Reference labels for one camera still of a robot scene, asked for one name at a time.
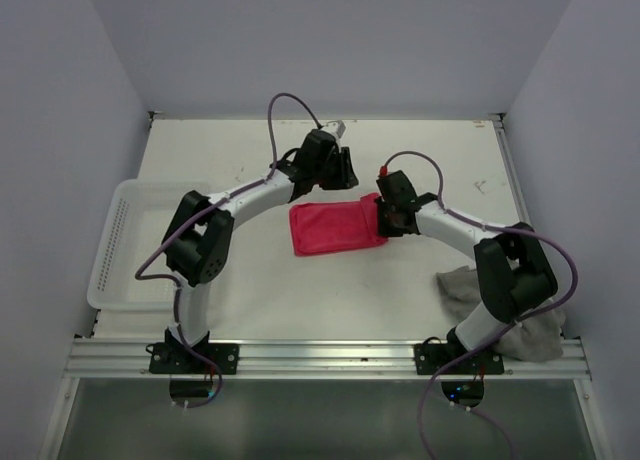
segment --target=crumpled gray towel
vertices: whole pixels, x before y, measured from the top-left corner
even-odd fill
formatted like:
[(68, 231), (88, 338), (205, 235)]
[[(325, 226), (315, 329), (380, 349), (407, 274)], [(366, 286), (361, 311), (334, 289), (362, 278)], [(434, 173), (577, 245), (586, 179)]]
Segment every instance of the crumpled gray towel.
[[(437, 273), (445, 310), (462, 321), (482, 301), (475, 269), (461, 267), (449, 273)], [(565, 316), (555, 309), (522, 322), (506, 333), (493, 347), (503, 355), (527, 362), (545, 362), (562, 356), (560, 338)]]

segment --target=red cloth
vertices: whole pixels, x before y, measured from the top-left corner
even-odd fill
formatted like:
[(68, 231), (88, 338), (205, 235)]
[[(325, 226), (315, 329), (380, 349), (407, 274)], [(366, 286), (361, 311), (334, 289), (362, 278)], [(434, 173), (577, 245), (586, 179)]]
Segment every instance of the red cloth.
[(305, 203), (289, 210), (293, 251), (297, 256), (378, 247), (377, 193), (357, 202)]

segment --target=folded red cloth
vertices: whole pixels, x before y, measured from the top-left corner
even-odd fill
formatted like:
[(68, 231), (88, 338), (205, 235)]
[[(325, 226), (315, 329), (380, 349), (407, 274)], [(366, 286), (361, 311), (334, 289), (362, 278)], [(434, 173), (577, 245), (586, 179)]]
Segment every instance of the folded red cloth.
[(305, 203), (289, 210), (293, 251), (298, 256), (378, 247), (378, 214), (371, 193), (357, 202)]

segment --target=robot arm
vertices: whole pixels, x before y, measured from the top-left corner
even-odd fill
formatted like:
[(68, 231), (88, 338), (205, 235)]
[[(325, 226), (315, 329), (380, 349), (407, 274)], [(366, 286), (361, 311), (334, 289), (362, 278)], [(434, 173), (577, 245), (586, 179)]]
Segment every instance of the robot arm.
[[(315, 185), (323, 190), (344, 190), (358, 185), (349, 148), (340, 146), (344, 131), (343, 122), (330, 122), (322, 129), (312, 130), (301, 147), (294, 149), (293, 159), (290, 161), (285, 155), (276, 163), (273, 175), (259, 186), (249, 188), (255, 184), (250, 182), (245, 191), (241, 186), (208, 195), (192, 191), (184, 196), (163, 241), (193, 215), (225, 198), (228, 200), (203, 217), (198, 223), (200, 229), (194, 226), (185, 231), (166, 250), (167, 266), (182, 284), (178, 313), (190, 345), (201, 342), (209, 333), (206, 312), (210, 282), (226, 264), (235, 229), (270, 208), (309, 193)], [(170, 325), (168, 330), (179, 342), (177, 325)]]
[[(436, 195), (418, 196), (402, 171), (381, 176), (377, 183), (381, 236), (433, 237), (475, 260), (482, 303), (447, 335), (448, 342), (461, 347), (462, 353), (482, 345), (557, 292), (556, 278), (536, 239), (486, 231), (454, 218), (440, 206)], [(525, 223), (514, 228), (532, 230)]]

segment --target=metal bracket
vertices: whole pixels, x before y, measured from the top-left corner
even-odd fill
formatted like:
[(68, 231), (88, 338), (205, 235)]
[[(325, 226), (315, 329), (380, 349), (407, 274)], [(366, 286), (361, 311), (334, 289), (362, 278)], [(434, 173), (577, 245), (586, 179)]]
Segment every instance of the metal bracket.
[[(413, 359), (418, 375), (433, 375), (454, 358), (447, 343), (418, 343), (413, 346)], [(483, 375), (502, 375), (502, 355), (484, 350), (450, 368), (446, 375), (476, 375), (481, 371)]]
[[(197, 359), (185, 361), (185, 357), (178, 354), (167, 343), (159, 342), (147, 345), (147, 352), (151, 354), (149, 373), (168, 375), (197, 375), (210, 373), (209, 367)], [(238, 369), (240, 347), (237, 343), (208, 343), (199, 345), (197, 353), (210, 358), (220, 367), (223, 375), (235, 375)]]

